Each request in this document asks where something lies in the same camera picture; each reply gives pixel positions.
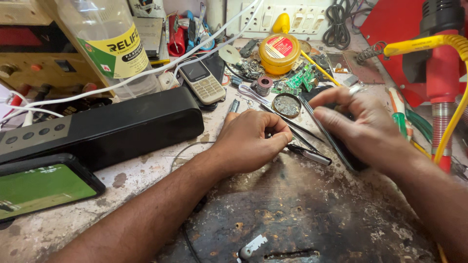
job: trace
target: green screen display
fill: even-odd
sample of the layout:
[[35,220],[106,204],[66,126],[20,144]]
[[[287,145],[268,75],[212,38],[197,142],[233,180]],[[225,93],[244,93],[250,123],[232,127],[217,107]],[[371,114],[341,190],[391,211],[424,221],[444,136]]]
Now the green screen display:
[[0,219],[96,195],[68,166],[56,164],[0,177]]

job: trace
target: pcb cleaner bottle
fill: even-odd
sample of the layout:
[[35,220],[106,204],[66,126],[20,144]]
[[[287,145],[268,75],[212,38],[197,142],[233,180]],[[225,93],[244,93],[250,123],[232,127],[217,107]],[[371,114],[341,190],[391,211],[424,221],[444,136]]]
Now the pcb cleaner bottle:
[[[56,2],[60,18],[109,85],[152,69],[125,0]],[[156,76],[149,74],[114,91],[121,100],[128,100],[160,89]]]

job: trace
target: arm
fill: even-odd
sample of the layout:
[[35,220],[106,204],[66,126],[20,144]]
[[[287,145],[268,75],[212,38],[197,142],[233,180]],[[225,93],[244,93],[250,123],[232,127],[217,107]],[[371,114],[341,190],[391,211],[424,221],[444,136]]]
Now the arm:
[[[265,133],[274,135],[265,139]],[[209,150],[94,224],[49,262],[149,262],[212,186],[259,169],[291,139],[275,114],[230,113]]]
[[[319,107],[336,102],[356,118]],[[361,160],[392,179],[453,262],[468,262],[468,189],[453,181],[400,135],[378,99],[345,88],[321,92],[309,104],[315,117]]]

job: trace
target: stained wooden board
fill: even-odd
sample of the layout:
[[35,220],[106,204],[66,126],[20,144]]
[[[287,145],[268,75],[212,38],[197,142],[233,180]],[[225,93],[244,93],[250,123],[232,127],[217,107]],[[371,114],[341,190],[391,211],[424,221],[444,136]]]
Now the stained wooden board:
[[[235,253],[259,234],[268,242],[249,262],[434,262],[438,256],[389,179],[375,171],[353,175],[336,158],[325,167],[288,151],[254,173],[223,180],[187,229],[204,263],[236,262]],[[180,232],[157,262],[194,262]]]

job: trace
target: circuit board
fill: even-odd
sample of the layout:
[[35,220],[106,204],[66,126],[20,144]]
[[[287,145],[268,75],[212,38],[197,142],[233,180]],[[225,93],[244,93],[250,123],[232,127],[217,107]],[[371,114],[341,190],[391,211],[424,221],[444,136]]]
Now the circuit board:
[[279,94],[279,93],[290,93],[294,96],[299,95],[302,89],[300,86],[298,88],[290,88],[286,82],[279,81],[274,87],[271,87],[271,93]]
[[303,69],[301,69],[299,73],[297,73],[288,81],[286,81],[286,84],[291,89],[297,89],[300,87],[301,84],[304,84],[304,87],[307,89],[307,92],[310,92],[314,88],[314,86],[309,83],[312,83],[314,81],[314,78],[315,73],[311,68],[310,64],[308,64]]

